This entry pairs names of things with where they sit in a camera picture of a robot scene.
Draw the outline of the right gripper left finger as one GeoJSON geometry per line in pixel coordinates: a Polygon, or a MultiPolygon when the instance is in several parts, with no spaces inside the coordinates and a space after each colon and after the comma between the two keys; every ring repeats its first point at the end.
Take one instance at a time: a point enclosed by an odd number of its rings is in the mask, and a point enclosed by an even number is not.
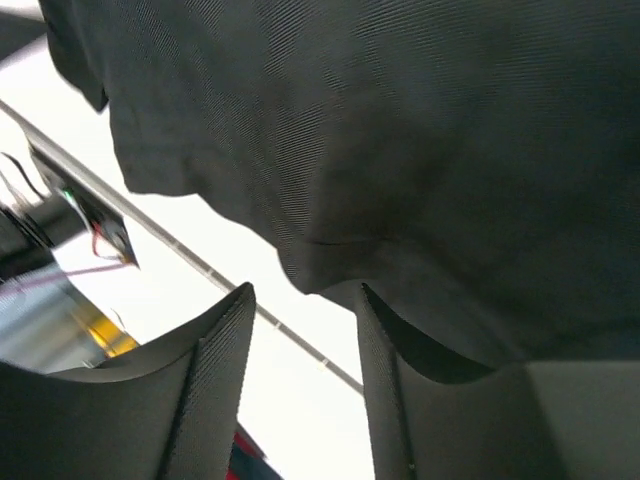
{"type": "Polygon", "coordinates": [[[256,311],[242,284],[94,368],[1,367],[5,479],[222,479],[256,311]]]}

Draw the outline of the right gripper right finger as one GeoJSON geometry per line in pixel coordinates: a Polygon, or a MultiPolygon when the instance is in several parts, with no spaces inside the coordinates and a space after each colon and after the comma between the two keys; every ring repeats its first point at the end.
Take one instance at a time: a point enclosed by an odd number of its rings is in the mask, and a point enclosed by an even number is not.
{"type": "Polygon", "coordinates": [[[493,370],[362,286],[364,400],[379,479],[635,479],[639,363],[533,361],[493,370]]]}

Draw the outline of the black pleated skirt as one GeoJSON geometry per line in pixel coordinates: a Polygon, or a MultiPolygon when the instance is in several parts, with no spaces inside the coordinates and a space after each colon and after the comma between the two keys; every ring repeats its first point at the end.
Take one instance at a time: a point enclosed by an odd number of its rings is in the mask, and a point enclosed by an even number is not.
{"type": "Polygon", "coordinates": [[[44,1],[137,194],[480,363],[639,355],[635,1],[44,1]]]}

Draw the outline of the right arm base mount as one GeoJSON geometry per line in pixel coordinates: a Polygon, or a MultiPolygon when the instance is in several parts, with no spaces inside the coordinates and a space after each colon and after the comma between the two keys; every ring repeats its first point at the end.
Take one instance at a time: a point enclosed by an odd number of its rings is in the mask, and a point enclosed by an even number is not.
{"type": "Polygon", "coordinates": [[[74,191],[74,183],[51,183],[43,194],[31,181],[23,165],[3,152],[38,199],[31,203],[5,177],[1,182],[15,200],[1,203],[1,282],[43,268],[54,261],[53,250],[74,236],[87,232],[91,252],[99,259],[122,264],[137,260],[124,221],[86,192],[74,191]]]}

